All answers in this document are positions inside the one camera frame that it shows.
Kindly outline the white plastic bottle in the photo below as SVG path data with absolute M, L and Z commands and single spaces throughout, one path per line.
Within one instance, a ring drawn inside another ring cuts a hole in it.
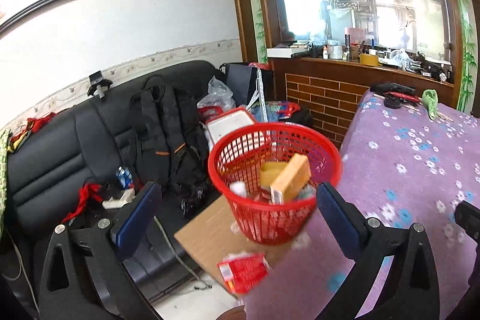
M 230 184 L 229 189 L 232 193 L 243 198 L 247 198 L 247 186 L 242 181 L 236 181 Z

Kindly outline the purple floral tablecloth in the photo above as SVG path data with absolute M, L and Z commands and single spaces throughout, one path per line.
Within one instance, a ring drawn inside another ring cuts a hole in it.
M 439 277 L 440 315 L 467 291 L 476 245 L 454 220 L 461 202 L 479 203 L 479 121 L 439 105 L 389 109 L 366 93 L 344 137 L 337 191 L 387 227 L 421 223 Z M 352 268 L 324 218 L 312 214 L 291 250 L 246 297 L 249 319 L 314 319 Z

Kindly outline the red plastic mesh basket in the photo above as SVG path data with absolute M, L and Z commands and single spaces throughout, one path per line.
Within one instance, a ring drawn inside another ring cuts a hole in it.
M 217 141 L 208 174 L 240 231 L 258 244 L 278 245 L 292 240 L 308 220 L 317 186 L 338 183 L 342 161 L 336 146 L 308 127 L 262 123 Z

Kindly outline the red white snack packet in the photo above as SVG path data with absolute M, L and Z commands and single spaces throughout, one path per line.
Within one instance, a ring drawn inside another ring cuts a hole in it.
M 235 296 L 246 295 L 269 274 L 263 253 L 230 254 L 217 264 L 227 290 Z

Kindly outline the black red pouch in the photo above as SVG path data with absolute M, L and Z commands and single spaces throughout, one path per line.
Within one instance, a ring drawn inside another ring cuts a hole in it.
M 416 95 L 416 89 L 394 82 L 371 85 L 370 92 L 384 98 L 384 106 L 390 109 L 400 109 L 402 105 L 418 105 L 421 100 Z

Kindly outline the brown cardboard sheet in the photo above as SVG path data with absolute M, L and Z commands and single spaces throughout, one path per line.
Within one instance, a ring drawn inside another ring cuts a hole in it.
M 240 231 L 224 196 L 218 197 L 177 231 L 174 238 L 203 271 L 221 285 L 225 282 L 217 264 L 228 255 L 262 253 L 267 263 L 274 267 L 291 247 L 290 242 L 269 246 L 248 240 Z

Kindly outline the yellow square container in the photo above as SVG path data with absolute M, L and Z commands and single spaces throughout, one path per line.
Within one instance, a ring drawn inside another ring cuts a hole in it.
M 281 174 L 287 165 L 287 162 L 264 162 L 259 170 L 260 187 L 269 189 L 271 183 Z

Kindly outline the black backpack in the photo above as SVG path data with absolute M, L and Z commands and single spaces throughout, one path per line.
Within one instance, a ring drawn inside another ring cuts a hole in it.
M 184 216 L 195 214 L 210 193 L 208 142 L 191 94 L 161 76 L 148 79 L 130 99 L 133 139 L 128 163 L 141 183 L 173 194 Z

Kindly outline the orange medicine box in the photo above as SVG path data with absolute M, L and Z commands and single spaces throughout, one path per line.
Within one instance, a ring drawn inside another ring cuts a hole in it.
M 311 177 L 308 156 L 294 154 L 270 185 L 272 203 L 283 205 L 293 201 L 308 184 Z

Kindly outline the black leather sofa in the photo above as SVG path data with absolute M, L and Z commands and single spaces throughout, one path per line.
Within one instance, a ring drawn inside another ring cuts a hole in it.
M 25 275 L 10 287 L 25 305 L 39 290 L 50 236 L 77 207 L 80 188 L 114 184 L 116 171 L 131 167 L 130 101 L 148 81 L 149 76 L 137 77 L 111 89 L 104 100 L 91 98 L 58 113 L 8 157 L 8 235 L 1 242 L 1 271 L 12 275 L 24 266 Z M 187 222 L 174 191 L 164 191 L 156 220 L 125 262 L 150 301 L 170 293 L 197 269 L 174 238 Z

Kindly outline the dark paper shopping bag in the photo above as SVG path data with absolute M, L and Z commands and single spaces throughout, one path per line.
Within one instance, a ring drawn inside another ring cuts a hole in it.
M 219 70 L 224 72 L 225 84 L 233 93 L 233 100 L 237 106 L 247 105 L 256 91 L 257 68 L 243 62 L 223 63 Z M 271 70 L 261 69 L 264 85 L 264 98 L 273 101 L 274 73 Z

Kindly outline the clear plastic bag on sofa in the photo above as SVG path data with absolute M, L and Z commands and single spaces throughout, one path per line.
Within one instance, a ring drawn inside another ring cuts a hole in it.
M 223 112 L 236 108 L 232 90 L 215 76 L 208 83 L 208 94 L 197 103 L 198 109 L 207 107 L 219 107 Z

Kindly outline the green cloth rag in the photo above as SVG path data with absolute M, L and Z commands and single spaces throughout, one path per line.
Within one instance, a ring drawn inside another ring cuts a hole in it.
M 437 91 L 435 89 L 426 89 L 423 91 L 421 98 L 422 105 L 427 110 L 429 119 L 436 119 L 436 117 L 438 116 L 439 104 Z

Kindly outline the white red-rimmed storage box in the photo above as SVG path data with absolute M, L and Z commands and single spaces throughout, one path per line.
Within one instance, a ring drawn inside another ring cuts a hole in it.
M 239 128 L 255 124 L 254 117 L 243 107 L 229 110 L 206 123 L 206 130 L 211 145 Z

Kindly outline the wooden brick-pattern counter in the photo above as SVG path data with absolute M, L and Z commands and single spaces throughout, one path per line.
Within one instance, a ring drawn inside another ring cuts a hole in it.
M 313 127 L 340 147 L 361 98 L 371 85 L 395 82 L 420 93 L 433 88 L 439 101 L 455 108 L 459 89 L 406 71 L 369 67 L 354 62 L 320 58 L 271 58 L 275 93 L 279 100 L 291 100 L 308 109 Z

